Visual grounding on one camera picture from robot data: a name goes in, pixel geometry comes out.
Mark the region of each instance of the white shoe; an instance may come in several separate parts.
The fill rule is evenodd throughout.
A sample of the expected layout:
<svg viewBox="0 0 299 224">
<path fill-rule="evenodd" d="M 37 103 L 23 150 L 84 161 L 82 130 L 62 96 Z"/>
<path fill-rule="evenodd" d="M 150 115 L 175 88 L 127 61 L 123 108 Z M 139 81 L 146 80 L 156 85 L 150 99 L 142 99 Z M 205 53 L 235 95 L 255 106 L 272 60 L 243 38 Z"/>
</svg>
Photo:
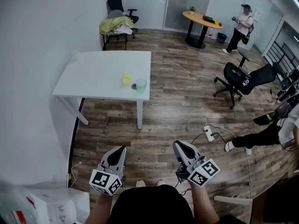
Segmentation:
<svg viewBox="0 0 299 224">
<path fill-rule="evenodd" d="M 166 185 L 166 182 L 164 182 L 163 180 L 159 180 L 159 181 L 157 182 L 157 187 L 158 187 L 158 186 L 161 186 L 161 185 Z"/>
<path fill-rule="evenodd" d="M 246 150 L 247 155 L 252 155 L 252 149 L 251 148 L 246 148 L 245 147 L 245 150 Z"/>
<path fill-rule="evenodd" d="M 230 141 L 230 142 L 227 142 L 224 149 L 225 149 L 225 152 L 229 152 L 231 150 L 233 150 L 235 148 L 235 146 L 233 145 L 233 142 Z"/>
<path fill-rule="evenodd" d="M 139 180 L 136 182 L 136 187 L 141 188 L 141 187 L 146 187 L 145 182 L 143 180 Z"/>
<path fill-rule="evenodd" d="M 226 54 L 229 54 L 228 51 L 226 49 L 222 49 L 222 51 Z"/>
</svg>

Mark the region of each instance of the clear plastic cup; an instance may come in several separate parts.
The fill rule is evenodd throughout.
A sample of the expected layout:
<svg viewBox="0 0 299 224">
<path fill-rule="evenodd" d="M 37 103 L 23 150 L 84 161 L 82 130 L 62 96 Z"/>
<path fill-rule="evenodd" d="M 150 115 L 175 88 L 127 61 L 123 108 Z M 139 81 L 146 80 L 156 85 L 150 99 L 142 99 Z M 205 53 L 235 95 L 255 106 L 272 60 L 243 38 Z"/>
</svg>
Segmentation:
<svg viewBox="0 0 299 224">
<path fill-rule="evenodd" d="M 145 79 L 136 80 L 136 88 L 138 93 L 143 94 L 146 88 L 146 80 Z"/>
</svg>

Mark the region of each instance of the white shirt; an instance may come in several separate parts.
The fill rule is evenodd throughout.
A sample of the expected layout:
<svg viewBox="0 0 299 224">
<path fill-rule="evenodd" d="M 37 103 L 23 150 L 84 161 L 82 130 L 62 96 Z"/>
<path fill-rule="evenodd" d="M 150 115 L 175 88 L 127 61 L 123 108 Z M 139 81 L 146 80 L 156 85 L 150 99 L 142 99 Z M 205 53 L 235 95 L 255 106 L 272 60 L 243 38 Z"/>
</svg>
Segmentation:
<svg viewBox="0 0 299 224">
<path fill-rule="evenodd" d="M 299 128 L 299 105 L 296 105 L 292 109 L 287 118 L 280 119 L 277 125 L 281 127 L 281 130 L 278 132 L 281 144 L 285 144 L 294 139 L 293 129 L 295 126 Z"/>
<path fill-rule="evenodd" d="M 249 13 L 249 15 L 242 13 L 241 16 L 239 16 L 239 19 L 241 19 L 241 22 L 243 23 L 248 23 L 249 25 L 253 24 L 253 17 L 251 16 L 251 13 Z M 235 28 L 244 35 L 247 35 L 249 32 L 249 29 L 244 27 L 242 24 L 236 24 Z"/>
</svg>

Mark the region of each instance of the black trash bin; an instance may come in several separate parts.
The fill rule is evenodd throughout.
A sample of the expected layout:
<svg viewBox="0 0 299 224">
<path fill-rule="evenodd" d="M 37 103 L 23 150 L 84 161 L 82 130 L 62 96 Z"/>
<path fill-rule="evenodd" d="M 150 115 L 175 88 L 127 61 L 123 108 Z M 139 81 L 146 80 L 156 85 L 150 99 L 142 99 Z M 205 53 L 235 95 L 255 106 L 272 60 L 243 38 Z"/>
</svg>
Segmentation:
<svg viewBox="0 0 299 224">
<path fill-rule="evenodd" d="M 218 32 L 216 41 L 217 41 L 218 43 L 223 44 L 223 43 L 225 42 L 225 39 L 227 39 L 227 36 L 224 35 L 223 33 Z"/>
</svg>

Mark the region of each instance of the table leg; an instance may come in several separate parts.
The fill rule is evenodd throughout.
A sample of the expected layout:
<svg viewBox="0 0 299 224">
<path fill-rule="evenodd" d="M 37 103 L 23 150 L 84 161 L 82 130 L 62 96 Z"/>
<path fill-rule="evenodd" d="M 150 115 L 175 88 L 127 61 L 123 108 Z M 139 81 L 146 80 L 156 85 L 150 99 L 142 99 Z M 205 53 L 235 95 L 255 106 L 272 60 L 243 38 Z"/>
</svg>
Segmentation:
<svg viewBox="0 0 299 224">
<path fill-rule="evenodd" d="M 58 99 L 67 107 L 67 109 L 73 115 L 77 116 L 83 124 L 88 125 L 88 120 L 83 116 L 83 114 L 81 114 L 81 112 L 79 112 L 79 110 L 74 109 L 64 97 L 58 96 Z"/>
<path fill-rule="evenodd" d="M 143 101 L 137 100 L 137 128 L 142 129 Z"/>
<path fill-rule="evenodd" d="M 193 21 L 190 21 L 190 25 L 189 25 L 189 30 L 188 30 L 188 34 L 187 34 L 187 37 L 185 39 L 185 41 L 188 41 L 189 38 L 190 38 L 190 35 L 191 35 L 191 31 L 192 31 L 192 27 L 193 27 Z"/>
<path fill-rule="evenodd" d="M 199 37 L 199 41 L 198 41 L 198 47 L 199 49 L 204 49 L 206 47 L 206 45 L 204 44 L 204 39 L 206 37 L 206 32 L 207 32 L 207 27 L 203 26 L 200 37 Z"/>
</svg>

